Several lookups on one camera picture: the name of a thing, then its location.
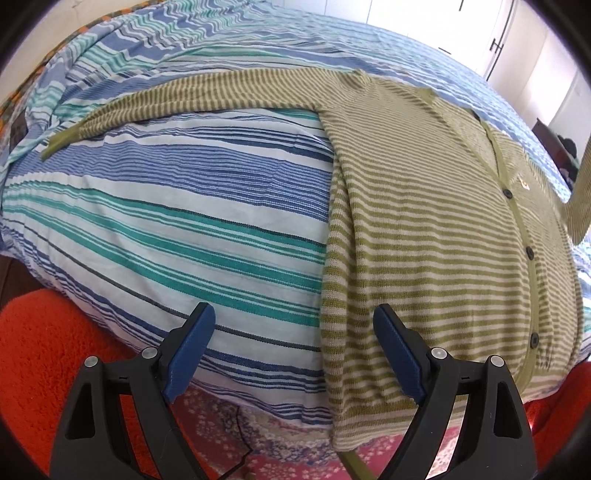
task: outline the metal screw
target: metal screw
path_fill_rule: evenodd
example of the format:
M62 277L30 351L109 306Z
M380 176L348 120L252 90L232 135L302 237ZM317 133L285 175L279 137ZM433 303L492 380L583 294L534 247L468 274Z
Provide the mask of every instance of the metal screw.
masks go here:
M90 368L95 366L98 362L99 358L97 356L91 355L86 360L84 360L84 366Z
M445 357L447 357L447 352L443 348L436 346L433 350L431 350L431 355L439 360L443 360Z
M491 363L495 366L495 367L502 367L503 365L505 365L505 361L498 355L493 355L491 357Z
M142 356L144 358L150 359L154 358L156 355L158 355L158 349L153 346L146 347L142 350Z

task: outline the bed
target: bed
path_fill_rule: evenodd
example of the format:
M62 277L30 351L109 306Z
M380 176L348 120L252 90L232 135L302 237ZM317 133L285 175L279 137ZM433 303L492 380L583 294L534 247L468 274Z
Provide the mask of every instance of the bed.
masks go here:
M333 153L317 115L185 113L40 160L53 132L118 96L203 72L304 66L429 86L518 141L561 199L570 195L515 111L441 51L264 1L147 2L80 29L5 105L0 253L136 350L208 301L217 325L195 385L328 429L318 314ZM22 115L28 132L11 148ZM590 247L573 248L586 318ZM590 335L587 321L581 358Z

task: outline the blue gripper pad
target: blue gripper pad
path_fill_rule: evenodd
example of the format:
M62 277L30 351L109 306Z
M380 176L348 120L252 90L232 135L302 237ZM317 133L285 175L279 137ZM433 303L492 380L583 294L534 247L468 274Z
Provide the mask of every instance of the blue gripper pad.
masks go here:
M374 332L398 378L402 392L421 405L427 396L421 382L421 367L381 307L374 311Z
M216 313L211 305L205 307L197 322L178 347L168 366L168 379L163 395L169 404L182 395L201 361L216 325Z

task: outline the wooden furniture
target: wooden furniture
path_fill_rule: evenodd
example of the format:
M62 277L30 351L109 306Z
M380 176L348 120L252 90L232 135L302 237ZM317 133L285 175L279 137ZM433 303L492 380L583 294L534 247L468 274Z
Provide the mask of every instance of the wooden furniture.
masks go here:
M548 127L548 125L542 123L539 118L532 128L532 131L535 136L538 137L538 140L540 140L540 143L542 143L558 170L566 170L569 173L569 178L573 180L574 183L578 173L577 168L573 165L570 153L566 151L558 136Z

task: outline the white wall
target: white wall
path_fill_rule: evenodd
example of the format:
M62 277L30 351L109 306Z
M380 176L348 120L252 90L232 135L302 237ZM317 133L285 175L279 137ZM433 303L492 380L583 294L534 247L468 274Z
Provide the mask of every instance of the white wall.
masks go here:
M539 118L546 125L556 115L577 73L577 64L551 30L534 70L514 108L532 128Z
M570 89L550 122L550 128L577 145L577 156L583 157L591 136L591 87L577 71Z
M534 71L547 34L544 21L528 4L518 0L505 46L489 78L490 86L513 108Z

